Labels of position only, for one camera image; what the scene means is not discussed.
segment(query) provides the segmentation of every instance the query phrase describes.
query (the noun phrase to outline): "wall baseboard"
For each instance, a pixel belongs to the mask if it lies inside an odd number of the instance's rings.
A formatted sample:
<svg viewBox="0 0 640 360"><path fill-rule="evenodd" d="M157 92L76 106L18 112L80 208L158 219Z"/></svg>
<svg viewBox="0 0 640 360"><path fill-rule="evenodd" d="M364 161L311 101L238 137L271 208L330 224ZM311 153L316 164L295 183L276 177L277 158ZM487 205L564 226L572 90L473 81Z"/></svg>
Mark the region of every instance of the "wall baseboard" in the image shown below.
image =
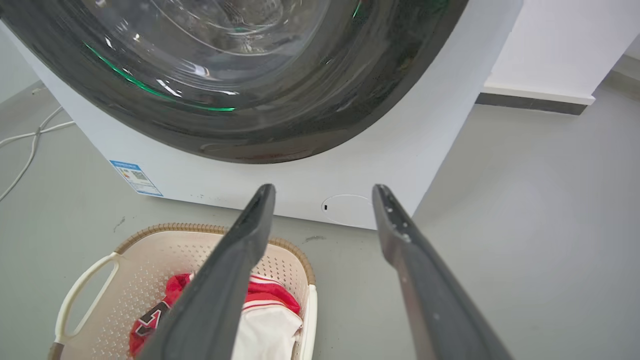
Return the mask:
<svg viewBox="0 0 640 360"><path fill-rule="evenodd" d="M640 101L640 80L636 78L612 70L602 84L629 99Z"/></svg>
<svg viewBox="0 0 640 360"><path fill-rule="evenodd" d="M476 104L580 115L594 101L591 95L579 97L485 85Z"/></svg>

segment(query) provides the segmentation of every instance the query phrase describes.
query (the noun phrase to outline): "red clothing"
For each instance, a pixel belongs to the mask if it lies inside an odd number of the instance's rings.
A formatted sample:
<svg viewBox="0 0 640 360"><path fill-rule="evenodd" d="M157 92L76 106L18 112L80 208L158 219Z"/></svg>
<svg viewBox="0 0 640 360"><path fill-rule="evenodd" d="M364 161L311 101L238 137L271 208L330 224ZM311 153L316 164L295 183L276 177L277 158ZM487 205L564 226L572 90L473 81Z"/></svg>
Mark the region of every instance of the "red clothing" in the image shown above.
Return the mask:
<svg viewBox="0 0 640 360"><path fill-rule="evenodd" d="M166 283L164 299L134 322L129 333L129 352L133 357L138 356L145 341L153 334L163 316L178 301L182 291L189 284L191 276L192 274L180 274L169 279ZM251 275L243 311L273 305L285 306L296 315L300 313L298 301L279 281Z"/></svg>

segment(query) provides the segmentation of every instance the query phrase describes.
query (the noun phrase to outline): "basket rim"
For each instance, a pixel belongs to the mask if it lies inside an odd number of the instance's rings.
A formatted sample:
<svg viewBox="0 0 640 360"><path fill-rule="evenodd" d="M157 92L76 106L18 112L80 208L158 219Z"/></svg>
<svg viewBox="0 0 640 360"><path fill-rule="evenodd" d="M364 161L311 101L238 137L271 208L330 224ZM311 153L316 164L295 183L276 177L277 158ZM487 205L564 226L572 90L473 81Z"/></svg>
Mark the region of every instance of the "basket rim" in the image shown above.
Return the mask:
<svg viewBox="0 0 640 360"><path fill-rule="evenodd" d="M125 241L123 241L120 245L116 247L113 251L119 255L124 255L127 249L131 248L138 241L146 238L149 235L162 233L165 231L182 231L182 232L191 232L191 233L207 233L207 234L218 234L224 235L227 233L228 228L219 225L207 225L207 224L191 224L191 223L164 223L150 226L146 229L140 230L137 233L128 237ZM269 244L281 247L290 253L294 254L298 261L302 264L302 267L305 269L305 274L307 275L307 282L309 285L316 285L316 275L314 274L314 269L311 267L309 260L307 259L307 255L305 255L300 248L293 245L291 242L282 239L282 238L270 238ZM49 353L47 358L49 360L59 360L62 357L62 352L65 347L65 344L54 342L49 348Z"/></svg>

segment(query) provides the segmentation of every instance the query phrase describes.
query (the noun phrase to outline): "washing machine door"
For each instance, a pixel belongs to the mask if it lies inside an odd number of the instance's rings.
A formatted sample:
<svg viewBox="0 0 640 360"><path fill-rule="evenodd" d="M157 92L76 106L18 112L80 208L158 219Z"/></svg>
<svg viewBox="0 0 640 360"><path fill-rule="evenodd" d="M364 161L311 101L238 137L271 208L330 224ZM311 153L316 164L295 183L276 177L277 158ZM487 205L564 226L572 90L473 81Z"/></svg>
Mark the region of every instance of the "washing machine door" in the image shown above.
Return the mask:
<svg viewBox="0 0 640 360"><path fill-rule="evenodd" d="M467 0L0 0L62 80L177 149L276 163L380 119Z"/></svg>

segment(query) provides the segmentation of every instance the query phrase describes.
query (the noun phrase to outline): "white washing machine body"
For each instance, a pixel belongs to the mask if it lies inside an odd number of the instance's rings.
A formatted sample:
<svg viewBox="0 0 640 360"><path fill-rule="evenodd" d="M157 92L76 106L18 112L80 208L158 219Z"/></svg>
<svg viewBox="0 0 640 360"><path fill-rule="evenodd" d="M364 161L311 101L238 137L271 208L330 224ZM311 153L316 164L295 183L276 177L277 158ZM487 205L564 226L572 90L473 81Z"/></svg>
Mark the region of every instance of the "white washing machine body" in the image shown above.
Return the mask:
<svg viewBox="0 0 640 360"><path fill-rule="evenodd" d="M122 169L130 165L152 183L136 186L135 179L123 176L136 191L243 209L261 184L272 183L277 191L276 215L374 229L372 186L389 186L407 212L416 210L480 93L521 5L512 0L470 0L431 65L382 118L332 149L270 164L205 158L137 132L74 91L11 30L2 27L105 159L121 175L127 174Z"/></svg>

